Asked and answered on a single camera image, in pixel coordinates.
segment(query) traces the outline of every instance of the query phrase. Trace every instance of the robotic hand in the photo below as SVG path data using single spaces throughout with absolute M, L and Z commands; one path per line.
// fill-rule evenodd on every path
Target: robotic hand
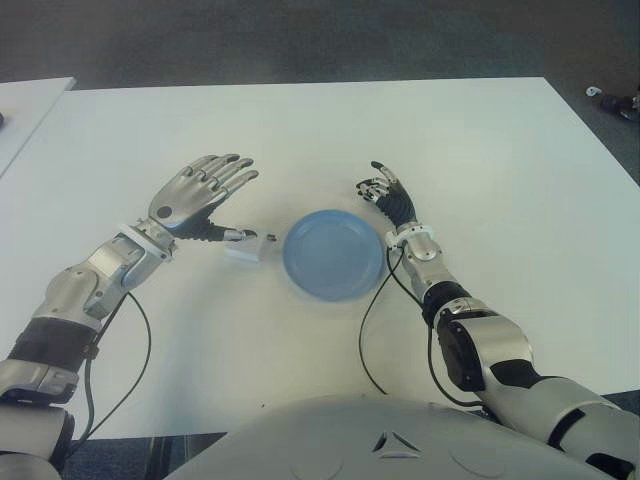
M 88 259 L 54 277 L 44 302 L 0 362 L 0 472 L 49 478 L 40 473 L 51 469 L 47 462 L 62 468 L 74 422 L 50 405 L 72 397 L 80 366 L 97 354 L 93 342 L 101 320 L 172 259 L 175 238 L 240 241 L 255 235 L 209 221 L 217 207 L 258 176 L 255 170 L 240 173 L 252 164 L 238 155 L 199 158 L 158 192 L 147 219 L 121 225 L 121 232 Z
M 240 160 L 238 155 L 199 158 L 158 192 L 149 207 L 149 218 L 177 238 L 239 241 L 254 237 L 250 230 L 219 227 L 209 221 L 222 202 L 258 176 L 255 170 L 236 175 L 252 164 L 250 158 Z
M 435 330 L 447 373 L 460 390 L 474 392 L 500 422 L 608 473 L 630 478 L 640 457 L 640 419 L 576 382 L 540 376 L 529 342 L 514 322 L 473 298 L 451 275 L 442 249 L 416 220 L 397 177 L 372 162 L 384 179 L 365 180 L 357 193 L 392 221 L 390 247 L 402 264 Z

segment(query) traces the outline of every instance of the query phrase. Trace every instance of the black cable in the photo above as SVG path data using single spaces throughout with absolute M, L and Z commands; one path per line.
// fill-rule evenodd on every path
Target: black cable
M 389 258 L 389 253 L 391 252 L 391 249 L 387 249 L 387 267 L 389 267 L 391 265 L 391 260 Z M 396 276 L 395 272 L 392 271 L 390 269 L 390 273 L 389 275 L 391 275 L 393 277 L 393 279 L 396 281 L 396 283 L 406 292 L 407 295 L 409 295 L 409 297 L 411 297 L 413 299 L 414 302 L 416 302 L 419 306 L 420 309 L 422 309 L 422 302 L 420 302 L 420 300 L 418 300 L 418 298 L 407 288 L 404 286 L 404 284 L 400 281 L 400 279 Z M 436 377 L 436 372 L 433 368 L 433 356 L 431 353 L 432 350 L 432 345 L 433 345 L 433 327 L 428 326 L 428 338 L 427 338 L 427 363 L 429 364 L 429 373 L 431 374 L 431 378 L 433 378 L 433 383 L 436 384 L 436 387 L 438 387 L 438 390 L 440 390 L 440 393 L 442 393 L 442 395 L 444 395 L 447 400 L 449 400 L 452 403 L 455 403 L 456 405 L 460 406 L 460 407 L 482 407 L 484 406 L 484 404 L 482 402 L 479 401 L 474 401 L 474 402 L 463 402 L 461 400 L 458 400 L 454 397 L 452 397 L 449 392 L 447 392 L 444 387 L 440 384 L 440 382 L 438 381 L 438 377 Z
M 87 399 L 87 409 L 88 409 L 88 417 L 87 417 L 87 424 L 84 427 L 84 431 L 82 432 L 82 435 L 80 435 L 80 438 L 76 441 L 76 443 L 73 445 L 73 447 L 71 447 L 69 449 L 69 453 L 67 454 L 67 458 L 71 457 L 71 455 L 73 455 L 74 453 L 76 453 L 76 451 L 78 450 L 78 448 L 80 448 L 82 445 L 84 445 L 84 442 L 87 441 L 87 438 L 89 438 L 90 432 L 91 432 L 91 428 L 93 427 L 93 421 L 95 419 L 95 405 L 93 402 L 93 392 L 91 390 L 91 363 L 93 361 L 93 359 L 91 358 L 92 354 L 97 353 L 97 347 L 98 347 L 98 343 L 100 343 L 100 340 L 102 339 L 102 337 L 104 336 L 105 332 L 107 331 L 107 329 L 109 328 L 109 326 L 111 325 L 111 322 L 113 322 L 113 319 L 116 317 L 118 311 L 120 310 L 120 307 L 122 306 L 122 303 L 124 302 L 124 299 L 126 297 L 122 297 L 120 299 L 120 301 L 118 302 L 118 304 L 116 305 L 116 308 L 113 309 L 113 311 L 111 312 L 111 314 L 109 315 L 109 318 L 107 318 L 107 321 L 104 322 L 103 327 L 100 329 L 100 331 L 98 332 L 98 335 L 96 335 L 96 338 L 93 339 L 93 341 L 87 346 L 87 359 L 84 363 L 84 393 L 85 393 L 85 397 Z
M 400 259 L 402 259 L 402 256 L 404 255 L 404 249 L 400 249 L 400 251 L 402 252 L 400 254 Z M 395 273 L 395 269 L 391 270 L 391 259 L 389 254 L 391 253 L 391 249 L 387 248 L 387 268 L 389 269 L 390 275 L 393 277 L 393 279 L 396 281 L 396 283 L 400 286 L 400 288 L 402 288 L 405 293 L 407 295 L 409 295 L 414 302 L 416 302 L 416 304 L 420 307 L 420 310 L 422 310 L 422 302 L 420 301 L 420 299 L 418 297 L 416 297 L 411 290 L 409 290 L 407 287 L 404 286 L 404 284 L 400 281 L 400 279 L 396 276 Z
M 451 395 L 449 395 L 449 392 L 447 392 L 444 387 L 440 384 L 440 382 L 438 381 L 438 377 L 436 377 L 436 372 L 433 368 L 433 358 L 432 358 L 432 354 L 431 354 L 431 346 L 433 345 L 433 327 L 429 326 L 428 327 L 428 338 L 427 338 L 427 363 L 429 364 L 429 373 L 431 373 L 431 378 L 433 378 L 433 383 L 436 384 L 436 387 L 438 387 L 438 390 L 440 390 L 440 393 L 442 395 L 444 395 L 447 400 L 449 400 L 452 403 L 455 403 L 456 405 L 460 406 L 460 407 L 482 407 L 484 406 L 484 403 L 482 402 L 478 402 L 478 401 L 474 401 L 474 402 L 463 402 L 461 400 L 458 400 L 457 398 L 452 397 Z
M 89 437 L 93 435 L 94 432 L 97 429 L 99 429 L 102 426 L 102 424 L 106 422 L 109 419 L 109 417 L 111 417 L 111 415 L 113 415 L 115 411 L 120 407 L 120 405 L 122 405 L 127 400 L 127 398 L 129 398 L 129 396 L 133 393 L 133 391 L 136 389 L 136 387 L 142 380 L 142 377 L 144 376 L 144 373 L 147 370 L 147 366 L 149 365 L 149 359 L 151 358 L 151 325 L 149 324 L 149 318 L 147 317 L 147 313 L 144 311 L 144 308 L 142 308 L 142 305 L 140 305 L 140 302 L 138 302 L 138 299 L 134 297 L 133 294 L 130 292 L 127 293 L 127 295 L 131 297 L 131 300 L 134 301 L 134 303 L 138 307 L 138 310 L 140 310 L 140 313 L 142 314 L 142 318 L 144 319 L 144 324 L 147 328 L 147 355 L 144 359 L 144 364 L 142 365 L 142 369 L 138 374 L 138 378 L 136 379 L 135 382 L 133 382 L 133 385 L 131 385 L 131 388 L 129 389 L 129 391 L 122 397 L 122 399 L 118 403 L 115 404 L 115 406 L 111 410 L 109 410 L 109 413 L 107 413 L 104 416 L 104 418 L 100 420 L 98 424 L 95 427 L 93 427 L 93 429 L 91 429 L 88 435 Z
M 375 295 L 371 299 L 371 302 L 369 303 L 369 306 L 367 307 L 367 311 L 364 312 L 364 316 L 362 317 L 362 322 L 360 322 L 360 333 L 358 334 L 358 353 L 360 354 L 360 363 L 362 363 L 362 368 L 364 368 L 364 372 L 367 374 L 367 377 L 369 377 L 369 380 L 371 380 L 371 383 L 373 383 L 373 385 L 383 395 L 387 395 L 387 392 L 384 390 L 384 388 L 382 388 L 378 384 L 378 382 L 376 382 L 374 380 L 373 376 L 371 375 L 371 372 L 369 372 L 369 368 L 367 367 L 367 363 L 364 360 L 364 354 L 362 352 L 362 333 L 364 332 L 364 325 L 365 325 L 365 322 L 367 321 L 367 316 L 369 315 L 369 312 L 371 311 L 371 308 L 373 307 L 373 304 L 375 303 L 376 299 L 378 298 L 378 295 L 380 295 L 380 292 L 382 292 L 382 289 L 384 288 L 384 286 L 387 284 L 387 282 L 391 278 L 391 275 L 393 275 L 393 272 L 395 271 L 395 269 L 398 268 L 398 265 L 400 265 L 400 261 L 401 260 L 402 260 L 402 254 L 400 255 L 400 258 L 398 259 L 398 263 L 396 263 L 396 265 L 393 268 L 391 268 L 391 264 L 389 262 L 389 255 L 387 254 L 387 267 L 389 268 L 389 273 L 385 277 L 385 279 L 383 280 L 382 284 L 378 287 L 378 290 L 376 291 Z
M 87 424 L 85 426 L 84 432 L 82 433 L 80 438 L 76 441 L 74 446 L 69 450 L 69 453 L 67 454 L 67 458 L 71 457 L 80 447 L 82 447 L 82 445 L 84 445 L 84 443 L 89 439 L 89 437 L 91 435 L 93 435 L 94 432 L 98 428 L 100 428 L 104 424 L 104 422 L 106 422 L 109 419 L 109 417 L 111 417 L 111 415 L 113 415 L 115 413 L 115 411 L 120 407 L 120 405 L 122 405 L 125 402 L 125 400 L 131 395 L 131 393 L 133 393 L 135 388 L 138 386 L 138 384 L 142 380 L 142 377 L 143 377 L 143 375 L 144 375 L 144 373 L 145 373 L 145 371 L 147 369 L 147 366 L 149 364 L 149 358 L 151 356 L 151 325 L 149 324 L 149 319 L 147 318 L 147 314 L 144 311 L 144 308 L 142 308 L 142 305 L 140 305 L 140 302 L 138 302 L 136 297 L 134 297 L 133 294 L 130 293 L 130 292 L 127 293 L 127 295 L 123 296 L 122 299 L 120 299 L 120 302 L 118 302 L 118 304 L 116 305 L 116 308 L 113 309 L 113 311 L 109 315 L 109 318 L 104 323 L 104 326 L 102 327 L 102 329 L 100 329 L 100 332 L 98 333 L 98 335 L 96 335 L 95 340 L 91 343 L 90 348 L 91 348 L 91 350 L 96 351 L 96 347 L 98 346 L 98 343 L 100 342 L 100 340 L 104 336 L 105 332 L 107 331 L 107 329 L 111 325 L 111 322 L 113 322 L 113 319 L 116 317 L 116 314 L 120 310 L 120 307 L 122 306 L 122 303 L 124 302 L 125 298 L 127 298 L 127 296 L 131 297 L 131 299 L 137 305 L 138 310 L 140 310 L 140 313 L 142 314 L 142 317 L 143 317 L 144 322 L 145 322 L 145 326 L 147 328 L 147 355 L 146 355 L 146 358 L 145 358 L 145 361 L 144 361 L 144 365 L 142 366 L 142 370 L 140 371 L 140 374 L 138 375 L 138 378 L 134 382 L 133 386 L 129 389 L 129 391 L 109 411 L 109 413 L 107 413 L 107 415 L 105 415 L 105 417 L 102 420 L 100 420 L 100 422 L 98 422 L 98 424 L 95 427 L 93 427 L 93 421 L 95 419 L 95 405 L 94 405 L 94 401 L 93 401 L 93 392 L 91 390 L 91 364 L 92 364 L 92 359 L 91 358 L 87 358 L 87 360 L 85 362 L 85 365 L 84 365 L 84 390 L 85 390 L 85 395 L 86 395 L 86 398 L 87 398 L 87 408 L 88 408 L 89 414 L 88 414 Z

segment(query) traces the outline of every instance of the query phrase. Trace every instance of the gray carpet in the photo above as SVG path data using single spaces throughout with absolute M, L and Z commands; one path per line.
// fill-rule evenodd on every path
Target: gray carpet
M 637 0 L 0 0 L 0 82 L 73 75 L 88 89 L 544 76 L 639 182 L 638 125 L 584 95 L 589 85 L 633 94 L 639 20 Z M 638 399 L 614 398 L 636 412 Z M 142 478 L 148 443 L 90 441 L 65 478 Z

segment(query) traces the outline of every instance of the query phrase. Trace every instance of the silver robotic hand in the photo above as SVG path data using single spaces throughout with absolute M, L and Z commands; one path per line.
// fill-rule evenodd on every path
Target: silver robotic hand
M 147 219 L 121 225 L 120 233 L 89 258 L 53 278 L 44 302 L 8 358 L 0 362 L 0 473 L 14 471 L 20 472 L 16 478 L 31 478 L 24 472 L 31 472 L 32 464 L 33 471 L 39 471 L 42 460 L 61 468 L 74 422 L 64 409 L 51 404 L 72 397 L 82 363 L 98 353 L 94 340 L 101 320 L 127 292 L 172 259 L 175 238 L 239 241 L 252 236 L 251 231 L 219 227 L 209 220 L 217 207 L 258 175 L 254 170 L 240 173 L 252 163 L 238 155 L 199 158 L 158 192 Z
M 397 177 L 380 163 L 372 166 L 385 178 L 360 182 L 357 193 L 393 222 L 396 231 L 387 239 L 403 249 L 403 267 L 429 331 L 437 332 L 452 383 L 474 392 L 503 425 L 613 478 L 632 478 L 640 457 L 640 419 L 572 380 L 539 375 L 520 327 L 460 285 L 445 267 L 440 246 L 416 220 Z
M 255 236 L 250 230 L 219 227 L 209 221 L 220 204 L 258 176 L 255 170 L 237 175 L 252 164 L 252 159 L 238 155 L 199 158 L 158 192 L 149 207 L 149 218 L 177 238 L 239 241 Z

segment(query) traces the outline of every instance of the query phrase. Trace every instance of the white desk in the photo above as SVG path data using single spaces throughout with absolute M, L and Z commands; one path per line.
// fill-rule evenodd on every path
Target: white desk
M 0 351 L 55 273 L 145 215 L 185 163 L 231 151 L 252 155 L 262 175 L 218 223 L 282 235 L 340 208 L 383 234 L 390 225 L 354 192 L 382 161 L 465 288 L 527 332 L 542 374 L 600 393 L 638 388 L 640 192 L 541 78 L 65 93 L 0 189 Z M 147 376 L 97 437 L 230 431 L 296 399 L 374 392 L 356 347 L 373 292 L 310 298 L 277 248 L 256 266 L 222 245 L 180 242 L 136 291 L 154 329 Z M 144 357 L 143 323 L 125 305 L 94 366 L 97 418 Z M 395 395 L 444 402 L 425 352 L 415 306 L 387 288 L 366 334 L 373 374 Z M 70 407 L 81 430 L 81 388 Z
M 0 178 L 73 78 L 0 83 Z

